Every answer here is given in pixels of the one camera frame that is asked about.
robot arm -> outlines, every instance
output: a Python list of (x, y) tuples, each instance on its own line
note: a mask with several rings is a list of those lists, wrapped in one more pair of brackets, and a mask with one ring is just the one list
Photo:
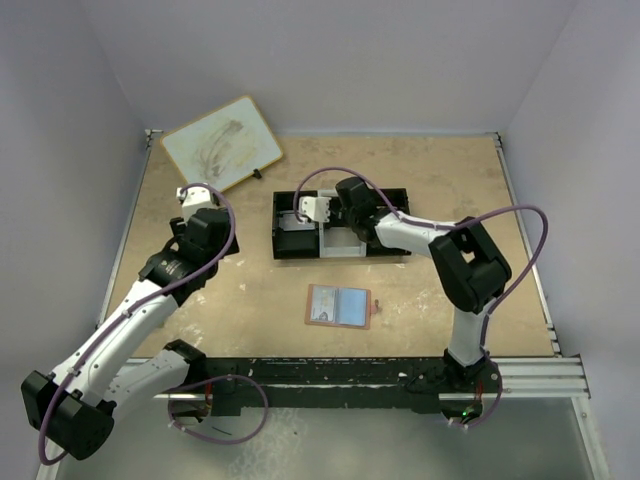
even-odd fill
[[(21, 386), (29, 423), (38, 430), (46, 423), (56, 391), (63, 389), (45, 433), (78, 460), (100, 448), (116, 421), (154, 395), (181, 385), (190, 368), (205, 358), (177, 340), (143, 365), (116, 376), (142, 341), (217, 273), (218, 264), (170, 292), (158, 292), (208, 265), (233, 233), (229, 212), (213, 208), (209, 190), (190, 188), (187, 193), (178, 190), (183, 216), (170, 222), (173, 238), (149, 258), (114, 313), (50, 374), (34, 371)], [(234, 239), (227, 254), (238, 251)], [(158, 296), (132, 308), (154, 293)], [(93, 351), (77, 367), (90, 348)]]
[[(454, 305), (447, 353), (462, 368), (481, 362), (487, 311), (511, 278), (509, 264), (484, 227), (454, 229), (454, 222), (434, 222), (402, 212), (396, 215), (377, 207), (374, 193), (358, 177), (340, 181), (336, 192), (344, 222), (362, 242), (407, 250), (434, 261), (445, 294)], [(322, 217), (317, 207), (322, 201), (302, 197), (300, 210), (312, 220)]]

whiteboard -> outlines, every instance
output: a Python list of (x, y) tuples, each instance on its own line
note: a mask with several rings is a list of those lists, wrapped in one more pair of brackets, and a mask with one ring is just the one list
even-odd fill
[(249, 96), (173, 130), (161, 140), (187, 183), (220, 191), (282, 158), (282, 149)]

beige tabletop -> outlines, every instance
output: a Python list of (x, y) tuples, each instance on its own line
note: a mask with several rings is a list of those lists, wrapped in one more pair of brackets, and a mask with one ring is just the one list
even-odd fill
[[(240, 253), (220, 263), (215, 278), (194, 293), (136, 356), (150, 357), (182, 338), (208, 356), (439, 356), (451, 334), (452, 306), (431, 260), (278, 261), (271, 251), (272, 195), (294, 190), (311, 170), (353, 168), (381, 187), (404, 187), (412, 215), (460, 220), (510, 204), (489, 137), (281, 137), (285, 157), (261, 180), (226, 192), (238, 219)], [(333, 188), (344, 174), (325, 173), (310, 189)], [(122, 301), (147, 258), (171, 236), (180, 215), (174, 198), (184, 181), (155, 143), (115, 281), (109, 312)], [(512, 214), (485, 223), (514, 277), (526, 263)], [(309, 284), (370, 289), (382, 311), (371, 328), (327, 328), (304, 322)], [(532, 275), (494, 314), (488, 335), (493, 355), (553, 355)]]

purple cable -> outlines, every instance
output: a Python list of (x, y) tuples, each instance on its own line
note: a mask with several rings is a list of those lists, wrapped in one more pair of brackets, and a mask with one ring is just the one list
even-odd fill
[(171, 425), (183, 431), (184, 433), (191, 435), (192, 437), (195, 437), (199, 440), (203, 440), (205, 442), (215, 443), (216, 445), (238, 445), (240, 443), (244, 443), (248, 440), (251, 440), (258, 433), (260, 433), (260, 430), (262, 430), (262, 427), (264, 427), (264, 424), (267, 422), (267, 417), (269, 415), (269, 400), (267, 399), (267, 394), (265, 393), (263, 388), (258, 384), (258, 382), (256, 382), (252, 378), (245, 377), (244, 375), (231, 375), (231, 374), (221, 375), (219, 377), (209, 378), (207, 380), (192, 383), (190, 385), (182, 385), (178, 388), (172, 388), (171, 390), (169, 390), (168, 393), (176, 393), (176, 392), (184, 392), (185, 390), (193, 390), (194, 388), (202, 387), (209, 383), (221, 382), (223, 380), (230, 380), (234, 378), (248, 382), (254, 387), (256, 387), (256, 390), (258, 390), (258, 393), (262, 397), (262, 402), (264, 404), (264, 410), (263, 410), (264, 413), (262, 415), (262, 420), (260, 420), (260, 423), (258, 424), (257, 428), (253, 432), (251, 432), (249, 435), (246, 435), (242, 438), (233, 439), (233, 440), (223, 440), (215, 437), (210, 437), (208, 435), (203, 435), (201, 433), (194, 432), (193, 430), (189, 430), (182, 423), (180, 423), (178, 420), (175, 419), (175, 417), (171, 413), (171, 402), (169, 402), (167, 404), (167, 412), (169, 414), (169, 420), (171, 420)]
[[(222, 202), (222, 204), (227, 208), (227, 211), (229, 212), (229, 224), (230, 224), (229, 238), (227, 238), (227, 241), (222, 247), (222, 250), (220, 250), (220, 253), (218, 253), (218, 255), (216, 255), (209, 263), (199, 268), (192, 274), (187, 275), (186, 277), (178, 280), (177, 282), (170, 283), (169, 285), (158, 290), (157, 292), (147, 295), (146, 297), (141, 298), (137, 302), (134, 302), (128, 309), (126, 309), (125, 312), (121, 313), (111, 324), (109, 324), (109, 326), (106, 327), (102, 331), (102, 333), (96, 337), (93, 343), (89, 345), (89, 347), (87, 347), (84, 353), (78, 358), (76, 363), (73, 365), (73, 372), (78, 372), (79, 369), (86, 363), (87, 359), (91, 356), (91, 354), (95, 351), (95, 349), (98, 348), (98, 346), (104, 341), (104, 339), (107, 338), (111, 334), (111, 332), (113, 332), (116, 328), (118, 328), (118, 326), (126, 318), (128, 318), (128, 313), (126, 312), (133, 313), (135, 310), (139, 309), (148, 301), (153, 300), (154, 298), (157, 298), (160, 295), (165, 295), (175, 290), (176, 288), (179, 288), (185, 283), (190, 282), (194, 278), (202, 275), (211, 267), (213, 267), (213, 265), (215, 265), (218, 261), (220, 261), (220, 259), (224, 257), (225, 253), (227, 253), (227, 251), (231, 247), (231, 244), (236, 234), (236, 217), (233, 214), (233, 209), (231, 208), (231, 204), (224, 197), (224, 195), (222, 195), (222, 193), (220, 193), (218, 190), (216, 190), (212, 186), (207, 185), (206, 183), (191, 183), (185, 186), (181, 190), (181, 193), (193, 187), (202, 187), (209, 190), (213, 195), (215, 195)], [(60, 455), (58, 455), (56, 458), (49, 459), (47, 458), (45, 447), (46, 447), (46, 438), (47, 438), (46, 434), (47, 434), (47, 429), (49, 428), (49, 423), (51, 422), (51, 417), (53, 416), (55, 409), (58, 407), (58, 403), (60, 402), (60, 397), (62, 396), (62, 393), (66, 390), (66, 388), (69, 386), (69, 384), (74, 378), (73, 372), (68, 373), (64, 377), (62, 382), (60, 382), (60, 385), (58, 386), (57, 390), (53, 394), (53, 397), (51, 398), (51, 401), (47, 406), (47, 410), (44, 414), (44, 418), (42, 419), (42, 425), (40, 426), (40, 434), (38, 435), (38, 456), (40, 457), (40, 462), (47, 467), (55, 465), (67, 455), (67, 452), (63, 452)]]
[[(491, 360), (491, 358), (489, 357), (489, 353), (485, 349), (485, 343), (487, 339), (487, 330), (489, 328), (489, 319), (491, 314), (496, 310), (496, 308), (498, 308), (498, 306), (518, 287), (518, 285), (522, 283), (522, 281), (525, 279), (527, 274), (533, 269), (533, 266), (538, 260), (538, 257), (542, 252), (542, 248), (544, 247), (544, 244), (547, 241), (547, 236), (549, 234), (549, 220), (547, 218), (547, 215), (539, 207), (536, 207), (535, 205), (511, 205), (508, 207), (503, 207), (497, 210), (493, 210), (492, 212), (484, 213), (478, 217), (467, 220), (466, 222), (458, 223), (457, 225), (439, 225), (431, 222), (412, 220), (412, 219), (401, 216), (400, 212), (398, 212), (398, 209), (393, 206), (393, 204), (387, 198), (384, 192), (364, 175), (346, 167), (324, 167), (324, 168), (319, 168), (318, 170), (315, 170), (311, 172), (309, 175), (307, 175), (306, 177), (304, 177), (304, 179), (300, 182), (300, 185), (298, 185), (298, 188), (296, 188), (295, 193), (293, 194), (293, 212), (298, 221), (300, 222), (302, 221), (302, 217), (298, 212), (298, 198), (300, 197), (300, 190), (302, 190), (302, 187), (304, 186), (304, 184), (307, 183), (309, 179), (318, 175), (319, 173), (334, 171), (334, 170), (340, 171), (340, 172), (346, 172), (362, 179), (365, 183), (367, 183), (370, 187), (372, 187), (378, 193), (378, 195), (380, 195), (380, 198), (382, 199), (384, 204), (387, 206), (389, 211), (393, 213), (396, 217), (398, 217), (398, 219), (400, 219), (401, 222), (406, 223), (408, 225), (413, 225), (416, 227), (426, 227), (426, 228), (434, 228), (436, 230), (454, 231), (454, 230), (460, 230), (463, 228), (472, 227), (473, 225), (477, 225), (484, 220), (488, 220), (490, 218), (497, 217), (499, 215), (504, 215), (505, 213), (516, 212), (518, 210), (531, 210), (536, 212), (540, 216), (540, 220), (542, 221), (542, 233), (540, 235), (540, 240), (538, 241), (538, 245), (536, 246), (536, 249), (532, 253), (531, 258), (529, 259), (529, 262), (524, 267), (524, 269), (522, 269), (522, 272), (520, 272), (520, 275), (518, 275), (518, 277), (511, 283), (509, 288), (507, 288), (502, 293), (502, 295), (500, 295), (498, 299), (493, 303), (493, 305), (489, 307), (489, 309), (487, 310), (487, 314), (482, 320), (482, 331), (480, 334), (480, 348), (482, 348), (484, 352), (484, 356), (487, 359), (487, 361), (496, 369), (496, 371), (499, 371), (498, 365)], [(484, 415), (482, 415), (480, 418), (475, 420), (473, 423), (468, 425), (460, 424), (459, 426), (470, 428), (470, 427), (475, 427), (483, 423), (484, 421), (486, 421), (493, 414), (493, 412), (495, 412), (501, 397), (502, 397), (502, 376), (498, 375), (498, 393), (496, 395), (496, 399), (491, 404), (487, 412)]]

